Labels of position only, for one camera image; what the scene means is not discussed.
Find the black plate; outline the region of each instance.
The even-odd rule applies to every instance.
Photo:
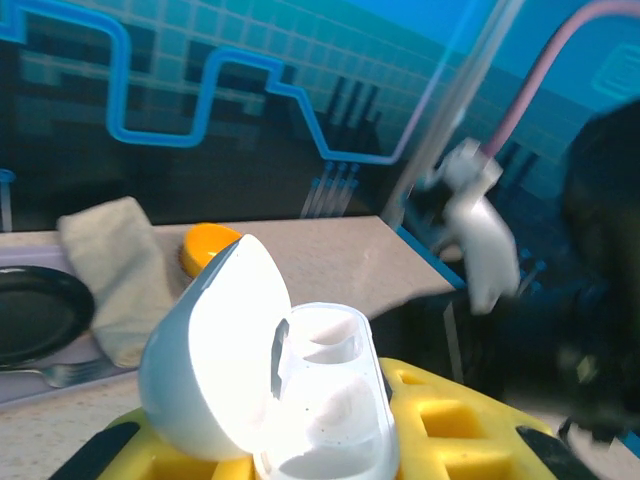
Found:
[[[87,286],[51,268],[0,268],[0,368],[47,357],[91,324]]]

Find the folded towel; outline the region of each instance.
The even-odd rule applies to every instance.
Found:
[[[62,246],[93,293],[91,329],[111,361],[137,367],[173,305],[163,252],[138,202],[125,197],[58,219]]]

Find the fork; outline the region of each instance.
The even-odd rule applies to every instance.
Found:
[[[11,368],[0,369],[0,375],[9,373],[37,373],[44,377],[44,381],[54,388],[66,388],[91,380],[97,380],[100,374],[112,366],[105,359],[98,358],[80,363],[57,363],[43,368]]]

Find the black handle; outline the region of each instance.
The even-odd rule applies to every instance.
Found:
[[[600,480],[560,439],[528,427],[516,430],[558,480]]]
[[[137,423],[125,422],[94,435],[49,480],[98,480],[139,430]]]

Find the white countertop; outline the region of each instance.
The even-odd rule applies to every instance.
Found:
[[[376,217],[228,224],[265,244],[294,305],[310,301],[351,305],[369,317],[417,294],[448,288],[446,281]],[[187,227],[158,227],[176,248]],[[0,235],[0,247],[55,243],[55,232]],[[176,258],[170,259],[175,264]],[[95,433],[140,406],[134,377],[0,412],[0,478],[47,479]],[[527,408],[552,427],[562,418]],[[635,457],[620,445],[593,449],[575,435],[581,456],[613,480],[638,478]]]

